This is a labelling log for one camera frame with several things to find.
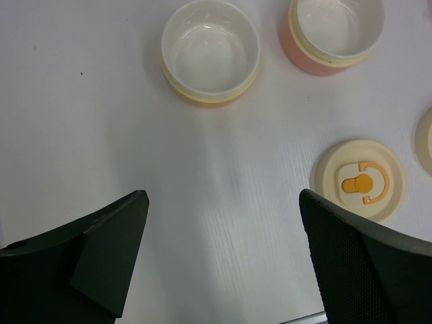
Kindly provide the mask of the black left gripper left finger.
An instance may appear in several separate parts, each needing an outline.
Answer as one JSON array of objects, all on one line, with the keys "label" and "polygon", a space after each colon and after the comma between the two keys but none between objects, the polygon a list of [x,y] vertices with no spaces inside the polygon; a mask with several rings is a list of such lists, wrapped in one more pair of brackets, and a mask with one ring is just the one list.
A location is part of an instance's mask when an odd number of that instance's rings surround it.
[{"label": "black left gripper left finger", "polygon": [[2,323],[121,318],[149,198],[136,190],[99,211],[1,249]]}]

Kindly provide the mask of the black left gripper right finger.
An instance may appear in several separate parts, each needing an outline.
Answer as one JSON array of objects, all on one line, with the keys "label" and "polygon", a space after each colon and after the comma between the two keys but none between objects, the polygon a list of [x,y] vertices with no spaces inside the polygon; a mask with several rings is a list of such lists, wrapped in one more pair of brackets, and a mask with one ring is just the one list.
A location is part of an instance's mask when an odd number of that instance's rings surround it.
[{"label": "black left gripper right finger", "polygon": [[430,323],[431,243],[309,189],[300,214],[328,323]]}]

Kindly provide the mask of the orange lunch box bowl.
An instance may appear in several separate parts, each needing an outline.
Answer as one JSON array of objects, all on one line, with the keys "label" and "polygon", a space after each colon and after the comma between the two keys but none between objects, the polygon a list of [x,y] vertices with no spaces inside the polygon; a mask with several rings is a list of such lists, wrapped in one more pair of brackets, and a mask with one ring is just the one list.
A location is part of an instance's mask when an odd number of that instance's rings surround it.
[{"label": "orange lunch box bowl", "polygon": [[261,43],[251,19],[225,1],[193,1],[168,19],[161,37],[161,67],[185,101],[220,107],[255,81]]}]

